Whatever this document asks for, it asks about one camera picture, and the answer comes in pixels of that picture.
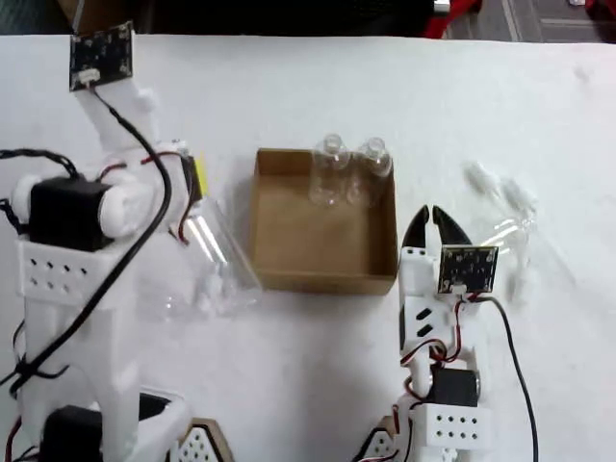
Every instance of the ventilation hole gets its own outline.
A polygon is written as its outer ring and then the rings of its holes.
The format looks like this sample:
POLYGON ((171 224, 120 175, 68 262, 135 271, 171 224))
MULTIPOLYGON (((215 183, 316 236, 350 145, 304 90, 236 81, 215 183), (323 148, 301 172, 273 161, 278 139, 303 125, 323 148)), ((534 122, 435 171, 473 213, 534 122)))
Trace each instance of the ventilation hole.
POLYGON ((430 315, 430 313, 432 313, 432 310, 430 310, 429 308, 424 308, 422 309, 420 314, 415 317, 415 319, 417 321, 423 321, 425 318, 427 318, 430 315))
POLYGON ((420 330, 417 331, 418 337, 425 337, 428 333, 432 331, 433 327, 430 324, 426 324, 420 330))

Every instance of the clear vial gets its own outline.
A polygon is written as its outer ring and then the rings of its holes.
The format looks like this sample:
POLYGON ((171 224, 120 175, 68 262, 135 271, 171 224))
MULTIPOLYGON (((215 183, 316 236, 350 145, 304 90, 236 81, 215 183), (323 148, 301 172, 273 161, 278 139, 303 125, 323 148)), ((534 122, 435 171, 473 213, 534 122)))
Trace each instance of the clear vial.
POLYGON ((353 205, 372 207, 380 200, 392 171, 392 157, 381 138, 370 138, 353 153, 346 199, 353 205))
POLYGON ((312 151, 310 200, 334 205, 345 195, 350 154, 339 135, 327 135, 312 151))

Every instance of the open cardboard box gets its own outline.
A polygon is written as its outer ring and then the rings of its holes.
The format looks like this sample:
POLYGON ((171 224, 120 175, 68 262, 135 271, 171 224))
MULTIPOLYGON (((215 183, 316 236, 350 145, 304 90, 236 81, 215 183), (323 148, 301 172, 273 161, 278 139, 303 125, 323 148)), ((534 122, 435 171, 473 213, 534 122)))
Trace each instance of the open cardboard box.
POLYGON ((267 289, 384 295, 398 273, 394 174, 366 209, 308 198, 311 152, 260 149, 252 191, 250 259, 267 289))

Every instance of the yellow label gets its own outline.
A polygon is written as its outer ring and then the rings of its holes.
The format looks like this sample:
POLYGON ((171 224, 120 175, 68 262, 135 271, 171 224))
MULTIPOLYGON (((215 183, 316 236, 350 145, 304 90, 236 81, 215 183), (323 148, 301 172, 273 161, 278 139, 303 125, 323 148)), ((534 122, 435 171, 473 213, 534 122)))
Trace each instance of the yellow label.
POLYGON ((199 179, 199 187, 203 195, 208 195, 208 176, 205 169, 205 155, 201 153, 199 157, 194 158, 196 165, 196 176, 199 179))

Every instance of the black cable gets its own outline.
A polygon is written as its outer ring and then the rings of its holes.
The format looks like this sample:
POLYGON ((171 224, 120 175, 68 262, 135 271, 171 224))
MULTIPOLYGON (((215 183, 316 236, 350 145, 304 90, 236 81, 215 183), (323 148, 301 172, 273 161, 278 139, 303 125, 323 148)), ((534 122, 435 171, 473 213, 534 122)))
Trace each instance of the black cable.
POLYGON ((511 326, 509 325, 509 319, 504 311, 501 303, 493 296, 480 296, 477 297, 473 303, 479 303, 481 301, 491 301, 494 306, 499 310, 502 322, 504 323, 504 329, 507 332, 507 342, 509 343, 509 350, 511 351, 511 357, 513 358, 513 365, 516 368, 516 374, 520 380, 520 386, 524 393, 524 399, 526 400, 526 409, 528 410, 528 418, 530 419, 530 432, 532 433, 532 460, 533 462, 539 462, 539 438, 537 436, 537 423, 535 421, 535 414, 532 411, 532 403, 530 402, 530 394, 526 387, 522 370, 520 369, 520 363, 518 362, 518 355, 516 354, 516 348, 513 346, 513 335, 511 334, 511 326))
POLYGON ((26 232, 26 226, 19 222, 19 218, 15 214, 13 207, 11 207, 11 202, 9 199, 4 198, 0 199, 0 211, 4 212, 7 216, 7 220, 11 224, 17 234, 21 235, 26 232))
POLYGON ((21 453, 21 455, 19 457, 17 457, 13 462, 24 462, 26 460, 36 460, 37 458, 39 458, 39 455, 38 454, 30 454, 30 452, 32 452, 36 448, 37 448, 36 446, 30 446, 29 448, 24 450, 21 453))
POLYGON ((94 292, 91 299, 88 301, 88 304, 84 307, 84 309, 79 313, 75 321, 70 325, 70 327, 63 332, 58 338, 56 338, 49 346, 44 349, 36 358, 34 358, 30 363, 24 365, 23 369, 20 371, 20 377, 14 382, 11 386, 11 395, 16 398, 17 391, 32 378, 37 372, 38 368, 47 360, 49 357, 58 350, 62 345, 68 341, 75 332, 79 330, 79 328, 86 322, 86 320, 90 317, 96 305, 100 302, 100 300, 105 296, 105 294, 111 289, 117 279, 120 277, 122 272, 126 269, 128 264, 135 258, 137 253, 141 250, 143 245, 147 242, 147 240, 154 234, 156 228, 161 224, 167 210, 169 208, 169 203, 171 201, 171 179, 169 178, 169 174, 165 165, 159 158, 159 155, 154 151, 154 148, 150 145, 150 143, 143 137, 143 135, 135 128, 135 126, 122 117, 117 110, 112 107, 107 101, 99 96, 95 89, 90 90, 92 94, 94 94, 109 110, 112 116, 115 117, 117 122, 128 131, 135 139, 143 146, 149 157, 154 162, 154 165, 161 173, 161 177, 163 178, 163 186, 165 193, 163 195, 163 202, 156 213, 156 216, 150 224, 147 226, 145 231, 137 238, 135 243, 131 245, 128 251, 124 254, 124 256, 117 262, 115 267, 111 270, 109 275, 102 282, 100 287, 94 292))
POLYGON ((70 159, 68 159, 66 156, 63 156, 62 154, 56 154, 55 152, 47 151, 45 149, 0 149, 0 161, 4 161, 6 159, 14 159, 16 157, 44 157, 45 159, 49 159, 51 162, 60 164, 62 167, 64 167, 64 169, 71 177, 78 178, 80 176, 77 167, 72 163, 70 159))
MULTIPOLYGON (((17 340, 19 340, 19 335, 21 334, 25 326, 26 326, 26 321, 22 320, 13 333, 13 353, 15 354, 15 363, 16 363, 15 370, 17 373, 22 373, 28 364, 26 363, 25 355, 20 356, 19 353, 17 352, 17 340)), ((40 377, 40 378, 45 378, 48 380, 53 380, 55 378, 60 377, 67 370, 68 370, 68 366, 64 366, 63 368, 60 369, 59 372, 54 372, 54 373, 36 371, 35 376, 40 377)))

